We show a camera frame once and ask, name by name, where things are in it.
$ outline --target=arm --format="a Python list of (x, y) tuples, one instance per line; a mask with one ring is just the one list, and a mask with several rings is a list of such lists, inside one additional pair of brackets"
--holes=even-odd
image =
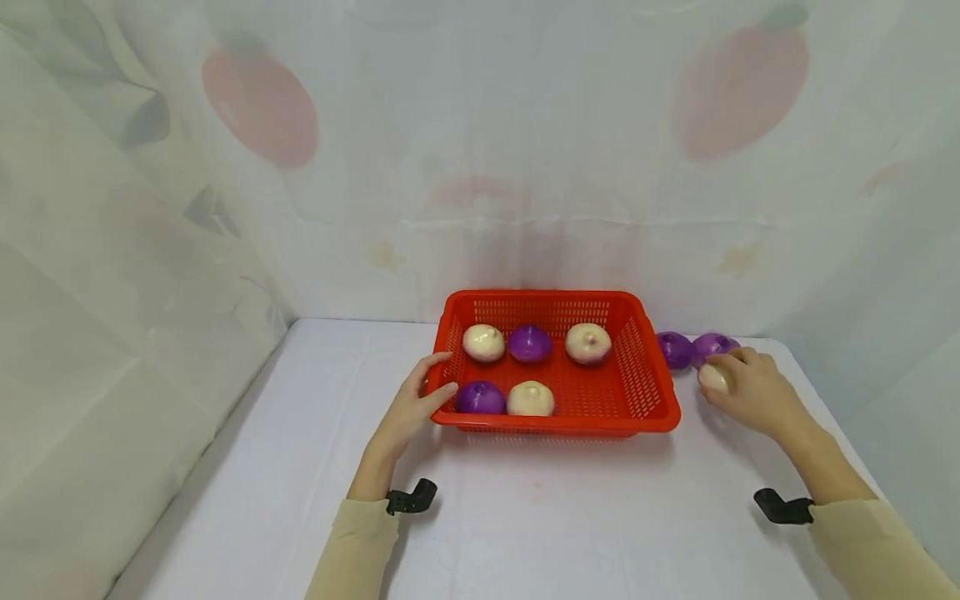
[(771, 356), (738, 348), (708, 363), (728, 390), (702, 389), (707, 402), (777, 442), (804, 480), (816, 503), (810, 535), (850, 598), (960, 598), (893, 508), (876, 498), (833, 436), (806, 411)]
[(422, 359), (400, 386), (360, 460), (347, 499), (314, 571), (305, 600), (376, 600), (396, 542), (398, 516), (387, 514), (394, 468), (410, 440), (457, 391), (448, 383), (427, 397), (420, 387), (430, 367), (448, 360), (441, 352)]

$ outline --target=forearm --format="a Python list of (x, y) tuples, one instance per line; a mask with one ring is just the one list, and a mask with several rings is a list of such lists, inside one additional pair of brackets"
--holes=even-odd
[(386, 498), (400, 454), (402, 450), (397, 451), (374, 437), (360, 459), (360, 466), (347, 492), (347, 500), (375, 502)]
[(305, 600), (376, 600), (397, 537), (387, 492), (398, 454), (372, 440), (333, 521)]
[(778, 442), (818, 505), (844, 500), (876, 500), (876, 494), (844, 456), (827, 430), (811, 420)]
[(377, 600), (398, 523), (386, 500), (344, 500), (304, 600)]
[(840, 445), (813, 423), (781, 446), (816, 506), (810, 535), (852, 600), (957, 598), (956, 588), (886, 502), (860, 477)]

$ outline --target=beige sleeve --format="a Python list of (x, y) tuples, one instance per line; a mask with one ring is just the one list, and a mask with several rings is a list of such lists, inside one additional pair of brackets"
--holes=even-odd
[(956, 600), (960, 592), (881, 500), (810, 508), (810, 534), (852, 600)]
[(304, 600), (377, 600), (398, 525), (386, 500), (344, 500)]

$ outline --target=left hand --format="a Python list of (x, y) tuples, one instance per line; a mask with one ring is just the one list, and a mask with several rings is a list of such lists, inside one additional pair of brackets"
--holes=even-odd
[(451, 352), (437, 352), (421, 359), (400, 385), (394, 401), (376, 428), (368, 448), (399, 459), (407, 445), (430, 417), (457, 393), (456, 382), (450, 382), (429, 396), (420, 397), (423, 380), (434, 365), (450, 359)]

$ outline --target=black wrist strap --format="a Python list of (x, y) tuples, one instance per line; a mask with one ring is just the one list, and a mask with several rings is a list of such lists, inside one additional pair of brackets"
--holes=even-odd
[(810, 498), (797, 498), (785, 502), (776, 490), (764, 488), (754, 494), (754, 502), (771, 523), (807, 525), (813, 522), (813, 516), (810, 514), (813, 500)]
[(390, 490), (387, 494), (387, 514), (422, 513), (430, 508), (435, 495), (437, 484), (429, 479), (419, 480), (412, 493)]

